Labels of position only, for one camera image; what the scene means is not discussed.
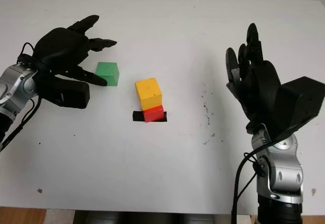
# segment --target stacked blocks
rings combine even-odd
[[[117,86],[120,75],[115,62],[98,62],[96,75],[107,81],[107,86]]]
[[[164,118],[162,106],[163,95],[155,78],[136,82],[136,90],[140,99],[145,122]]]

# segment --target black base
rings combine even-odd
[[[302,204],[288,204],[258,195],[258,221],[261,224],[302,224]]]

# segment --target robotic hand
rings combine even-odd
[[[98,19],[99,16],[92,15],[68,28],[53,29],[37,42],[32,56],[23,54],[22,50],[17,64],[4,71],[0,77],[0,142],[28,100],[36,95],[39,100],[30,115],[24,118],[21,125],[2,143],[1,150],[33,116],[42,98],[59,106],[83,109],[89,101],[87,83],[107,85],[105,79],[78,66],[88,56],[89,50],[101,51],[117,43],[99,38],[89,39],[85,36],[85,32]],[[60,79],[55,76],[58,74],[84,82]]]
[[[245,155],[236,174],[232,224],[236,224],[239,176],[255,154],[258,218],[256,223],[302,223],[303,171],[297,159],[294,132],[318,115],[325,85],[307,77],[282,84],[274,66],[263,60],[254,23],[247,31],[247,45],[226,52],[228,89],[239,100],[250,120],[254,151]]]

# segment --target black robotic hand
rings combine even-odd
[[[85,36],[98,19],[99,16],[92,15],[68,28],[55,28],[37,42],[32,56],[21,54],[18,57],[18,63],[38,70],[33,80],[40,97],[59,106],[82,109],[89,101],[87,83],[107,85],[105,79],[78,66],[89,50],[101,51],[117,43]],[[84,82],[60,79],[55,76],[58,74]]]
[[[307,77],[281,85],[274,66],[263,60],[254,23],[246,41],[239,48],[238,61],[232,48],[226,52],[227,87],[250,120],[247,132],[253,134],[264,124],[270,139],[279,142],[318,115],[325,85]]]

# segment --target white tabletop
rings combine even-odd
[[[87,35],[118,44],[91,52],[83,68],[107,61],[120,70],[117,87],[90,86],[84,110],[43,101],[1,153],[1,206],[230,213],[237,166],[252,148],[248,120],[225,86],[226,49],[237,51],[255,22],[282,83],[325,82],[325,8],[316,1],[0,0],[0,14],[0,71],[24,42],[91,14],[100,19]],[[168,122],[133,122],[140,110],[134,82],[151,77]],[[323,107],[296,133],[304,214],[325,214],[324,123]],[[240,186],[252,174],[246,166]],[[254,182],[239,213],[256,212]]]

